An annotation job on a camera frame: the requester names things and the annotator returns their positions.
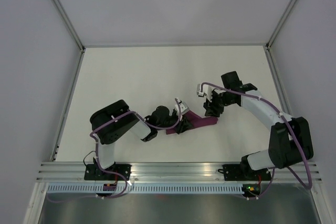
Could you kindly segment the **purple cloth napkin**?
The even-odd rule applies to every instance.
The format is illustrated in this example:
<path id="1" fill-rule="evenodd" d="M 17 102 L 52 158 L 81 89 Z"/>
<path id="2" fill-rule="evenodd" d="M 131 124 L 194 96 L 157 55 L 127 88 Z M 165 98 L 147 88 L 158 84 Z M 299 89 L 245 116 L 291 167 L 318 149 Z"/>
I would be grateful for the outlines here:
<path id="1" fill-rule="evenodd" d="M 209 116 L 202 118 L 194 112 L 188 111 L 182 115 L 182 119 L 175 128 L 166 130 L 165 132 L 166 135 L 181 134 L 200 127 L 215 125 L 217 122 L 217 117 Z"/>

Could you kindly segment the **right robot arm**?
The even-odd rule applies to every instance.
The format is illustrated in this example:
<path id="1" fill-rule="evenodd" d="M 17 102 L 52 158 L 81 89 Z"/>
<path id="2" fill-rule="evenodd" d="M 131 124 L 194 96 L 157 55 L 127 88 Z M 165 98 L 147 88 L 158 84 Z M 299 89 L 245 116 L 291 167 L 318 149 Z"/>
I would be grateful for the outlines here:
<path id="1" fill-rule="evenodd" d="M 314 155 L 308 121 L 280 111 L 255 85 L 244 84 L 235 71 L 223 74 L 221 79 L 223 87 L 208 82 L 197 87 L 197 95 L 205 98 L 205 115 L 218 118 L 225 107 L 235 104 L 250 112 L 270 132 L 266 150 L 241 158 L 241 176 L 252 179 L 266 168 L 283 169 L 300 162 L 307 165 Z"/>

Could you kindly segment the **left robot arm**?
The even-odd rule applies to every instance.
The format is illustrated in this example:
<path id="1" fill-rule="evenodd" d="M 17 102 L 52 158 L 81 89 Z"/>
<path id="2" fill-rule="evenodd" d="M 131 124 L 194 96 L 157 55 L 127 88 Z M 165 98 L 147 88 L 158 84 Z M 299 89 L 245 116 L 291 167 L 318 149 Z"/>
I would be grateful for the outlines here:
<path id="1" fill-rule="evenodd" d="M 90 136 L 96 142 L 93 163 L 97 175 L 104 180 L 114 176 L 115 142 L 127 132 L 132 132 L 141 141 L 148 142 L 157 137 L 158 131 L 180 134 L 191 130 L 193 124 L 185 116 L 189 108 L 179 99 L 175 99 L 175 102 L 172 111 L 161 105 L 145 118 L 131 111 L 124 100 L 95 112 L 90 118 Z"/>

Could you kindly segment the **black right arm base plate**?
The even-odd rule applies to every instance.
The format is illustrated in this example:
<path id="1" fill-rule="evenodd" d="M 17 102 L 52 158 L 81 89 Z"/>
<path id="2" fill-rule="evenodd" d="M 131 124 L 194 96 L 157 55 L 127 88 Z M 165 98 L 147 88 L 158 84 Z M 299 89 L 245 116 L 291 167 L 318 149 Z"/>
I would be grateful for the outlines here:
<path id="1" fill-rule="evenodd" d="M 271 180 L 271 173 L 266 168 L 244 172 L 239 164 L 224 164 L 217 171 L 224 176 L 224 180 L 227 182 L 263 182 Z"/>

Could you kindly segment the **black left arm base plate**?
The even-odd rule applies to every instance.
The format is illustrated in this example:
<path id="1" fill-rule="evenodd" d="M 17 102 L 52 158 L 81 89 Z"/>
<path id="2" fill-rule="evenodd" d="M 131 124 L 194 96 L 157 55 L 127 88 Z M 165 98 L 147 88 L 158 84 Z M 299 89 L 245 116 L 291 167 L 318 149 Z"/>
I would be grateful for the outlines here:
<path id="1" fill-rule="evenodd" d="M 97 164 L 88 164 L 86 166 L 84 180 L 122 180 L 122 178 L 119 175 L 116 175 L 116 173 L 121 174 L 126 180 L 130 179 L 130 164 L 114 164 L 106 170 L 109 172 L 103 172 Z"/>

